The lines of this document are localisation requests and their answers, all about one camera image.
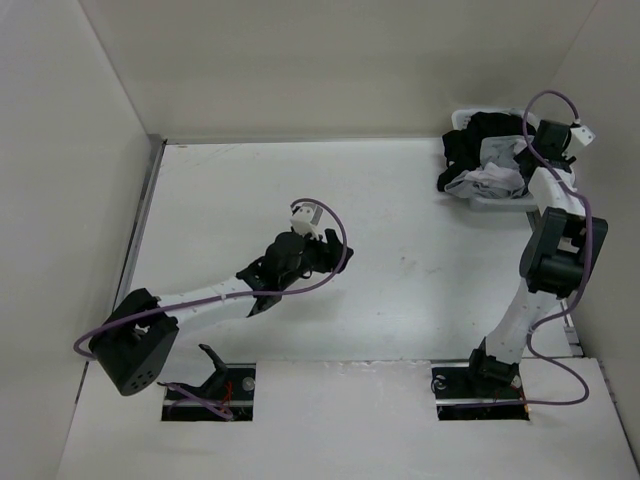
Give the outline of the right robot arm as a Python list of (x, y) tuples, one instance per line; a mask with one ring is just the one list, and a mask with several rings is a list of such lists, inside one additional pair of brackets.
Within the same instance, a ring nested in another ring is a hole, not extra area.
[(542, 120), (530, 147), (519, 155), (540, 219), (519, 264), (521, 282), (503, 318), (472, 351), (466, 388), (495, 398), (513, 385), (519, 364), (543, 317), (584, 292), (608, 232), (578, 197), (571, 164), (595, 138), (579, 120), (566, 125)]

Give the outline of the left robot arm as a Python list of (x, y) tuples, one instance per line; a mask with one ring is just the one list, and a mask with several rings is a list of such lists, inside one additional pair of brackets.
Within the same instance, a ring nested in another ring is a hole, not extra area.
[(312, 290), (293, 286), (314, 273), (341, 273), (354, 250), (327, 229), (315, 238), (294, 231), (278, 234), (265, 253), (234, 276), (199, 290), (161, 297), (136, 289), (89, 337), (89, 352), (122, 396), (132, 396), (175, 364), (177, 340), (227, 320), (262, 314), (285, 296)]

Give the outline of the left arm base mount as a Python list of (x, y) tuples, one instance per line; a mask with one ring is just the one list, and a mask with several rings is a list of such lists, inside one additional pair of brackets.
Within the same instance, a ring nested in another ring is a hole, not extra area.
[(228, 364), (206, 344), (199, 349), (211, 361), (208, 377), (199, 384), (171, 382), (165, 388), (161, 420), (164, 422), (251, 422), (257, 366)]

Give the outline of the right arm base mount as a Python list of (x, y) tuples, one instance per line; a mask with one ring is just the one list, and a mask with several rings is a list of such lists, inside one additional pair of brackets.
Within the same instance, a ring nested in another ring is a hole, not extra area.
[(528, 421), (520, 384), (471, 380), (464, 363), (434, 364), (431, 390), (441, 421)]

